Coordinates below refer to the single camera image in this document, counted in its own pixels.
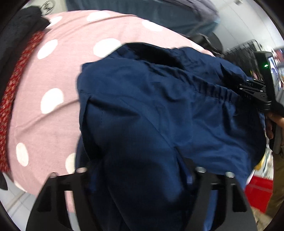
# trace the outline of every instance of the navy blue garment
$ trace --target navy blue garment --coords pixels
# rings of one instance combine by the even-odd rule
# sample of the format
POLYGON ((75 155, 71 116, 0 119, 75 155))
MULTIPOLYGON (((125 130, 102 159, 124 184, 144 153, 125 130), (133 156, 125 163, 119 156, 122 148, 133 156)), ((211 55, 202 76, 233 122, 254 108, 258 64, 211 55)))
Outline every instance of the navy blue garment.
MULTIPOLYGON (((266 146, 264 116, 226 88, 249 79, 192 48, 125 44, 78 77, 81 144, 103 230, 179 231, 194 203, 182 157, 242 187, 266 146)), ((204 230, 212 225, 212 193, 204 230)))

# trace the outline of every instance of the white wall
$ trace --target white wall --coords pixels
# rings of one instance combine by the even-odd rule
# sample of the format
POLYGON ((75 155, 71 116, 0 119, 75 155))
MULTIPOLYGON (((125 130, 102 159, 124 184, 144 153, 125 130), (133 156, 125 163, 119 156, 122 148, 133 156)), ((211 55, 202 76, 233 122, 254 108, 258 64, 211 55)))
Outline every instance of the white wall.
POLYGON ((211 0, 219 10, 221 23, 215 34, 224 46, 224 51, 256 39, 263 47, 284 46, 284 40, 277 28, 253 0, 243 0, 241 5, 234 0, 211 0))

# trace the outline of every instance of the screen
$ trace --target screen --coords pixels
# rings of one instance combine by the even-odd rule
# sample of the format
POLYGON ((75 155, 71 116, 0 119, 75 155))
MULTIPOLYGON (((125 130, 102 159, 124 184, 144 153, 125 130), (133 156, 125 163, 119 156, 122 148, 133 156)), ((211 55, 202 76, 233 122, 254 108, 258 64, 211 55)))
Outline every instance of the screen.
POLYGON ((274 87, 276 87, 277 85, 279 85, 278 81, 280 81, 278 69, 277 69, 277 66, 276 66, 276 63, 275 63, 275 60, 274 60, 273 57, 269 57, 268 61, 270 63, 270 70, 271 70, 271 75, 272 75, 272 78, 273 78, 274 87))
POLYGON ((273 57, 268 58, 270 71, 274 83, 275 99, 284 106, 284 84, 280 80, 280 73, 273 57))

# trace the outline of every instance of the yellow object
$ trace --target yellow object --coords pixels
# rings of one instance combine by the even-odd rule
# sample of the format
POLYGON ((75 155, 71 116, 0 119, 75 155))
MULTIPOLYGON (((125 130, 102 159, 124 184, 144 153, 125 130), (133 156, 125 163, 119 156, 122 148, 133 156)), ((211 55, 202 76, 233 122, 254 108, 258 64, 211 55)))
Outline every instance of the yellow object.
POLYGON ((264 157, 265 157, 265 155, 263 156, 261 161, 258 163, 258 165, 254 167, 255 170, 260 170, 261 169, 261 166, 263 165, 263 162, 264 162, 264 157))

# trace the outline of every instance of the black fabric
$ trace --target black fabric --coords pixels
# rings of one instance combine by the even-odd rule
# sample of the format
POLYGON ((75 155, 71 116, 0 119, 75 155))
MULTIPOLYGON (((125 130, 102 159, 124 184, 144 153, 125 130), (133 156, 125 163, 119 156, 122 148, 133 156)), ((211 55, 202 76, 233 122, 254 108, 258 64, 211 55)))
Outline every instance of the black fabric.
POLYGON ((0 189, 8 190, 7 182, 2 172, 0 172, 0 189))
POLYGON ((28 7, 20 10, 3 30, 0 36, 0 99, 29 39, 48 25, 49 21, 42 18, 38 7, 28 7))
POLYGON ((219 40, 219 38, 214 33, 208 35, 208 39, 211 42, 212 46, 220 51, 219 53, 223 53, 223 45, 219 40))

